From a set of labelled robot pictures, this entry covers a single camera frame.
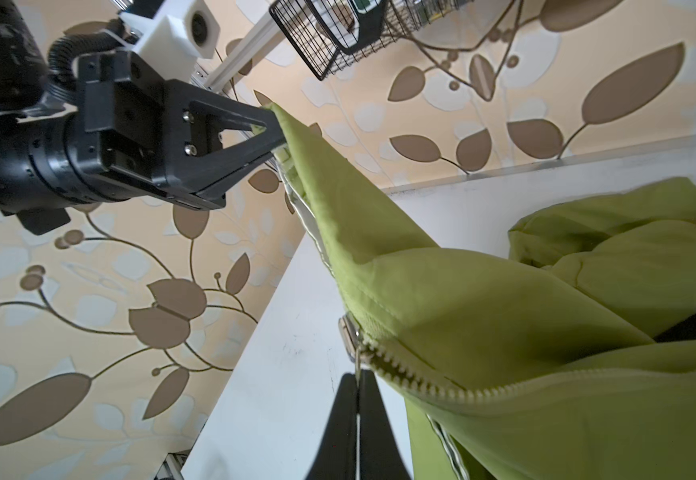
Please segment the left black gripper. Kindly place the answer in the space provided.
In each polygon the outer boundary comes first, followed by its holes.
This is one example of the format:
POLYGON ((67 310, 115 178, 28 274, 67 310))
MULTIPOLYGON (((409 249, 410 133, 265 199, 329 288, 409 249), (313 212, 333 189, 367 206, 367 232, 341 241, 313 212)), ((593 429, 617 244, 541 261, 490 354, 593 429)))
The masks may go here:
POLYGON ((0 211, 34 234, 69 209, 150 196, 192 210, 226 194, 286 143, 275 114, 179 80, 134 54, 0 69, 0 211))

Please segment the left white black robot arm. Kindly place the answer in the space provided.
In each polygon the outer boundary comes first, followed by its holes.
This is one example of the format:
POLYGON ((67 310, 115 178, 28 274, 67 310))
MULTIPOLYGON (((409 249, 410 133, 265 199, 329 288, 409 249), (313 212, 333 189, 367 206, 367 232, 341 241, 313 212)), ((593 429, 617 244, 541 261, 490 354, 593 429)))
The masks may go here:
POLYGON ((136 197, 223 208, 285 137, 271 111, 180 78, 218 33, 201 1, 137 1, 42 54, 0 1, 1 213, 42 235, 72 207, 136 197))

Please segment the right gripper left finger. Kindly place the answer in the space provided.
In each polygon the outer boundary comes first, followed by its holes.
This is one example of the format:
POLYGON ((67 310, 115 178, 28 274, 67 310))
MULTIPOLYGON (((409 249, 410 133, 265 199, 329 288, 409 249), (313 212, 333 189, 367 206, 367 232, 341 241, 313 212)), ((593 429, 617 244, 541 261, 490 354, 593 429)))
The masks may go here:
POLYGON ((355 376, 339 383, 307 480, 353 480, 357 473, 358 389, 355 376))

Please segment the green zip-up hooded jacket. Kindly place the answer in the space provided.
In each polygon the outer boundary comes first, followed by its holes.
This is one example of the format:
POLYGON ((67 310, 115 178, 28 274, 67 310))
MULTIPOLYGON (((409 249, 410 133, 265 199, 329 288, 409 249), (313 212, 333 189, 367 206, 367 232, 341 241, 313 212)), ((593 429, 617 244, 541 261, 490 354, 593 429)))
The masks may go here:
POLYGON ((439 246, 277 105, 292 203, 358 328, 414 479, 696 479, 696 185, 518 221, 507 258, 439 246))

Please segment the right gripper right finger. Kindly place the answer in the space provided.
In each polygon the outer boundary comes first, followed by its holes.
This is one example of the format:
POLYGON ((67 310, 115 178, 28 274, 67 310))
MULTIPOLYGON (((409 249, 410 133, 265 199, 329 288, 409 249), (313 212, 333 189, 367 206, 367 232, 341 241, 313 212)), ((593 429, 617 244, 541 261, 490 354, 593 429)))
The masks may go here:
POLYGON ((358 380, 358 471, 361 480, 410 480, 373 372, 358 380))

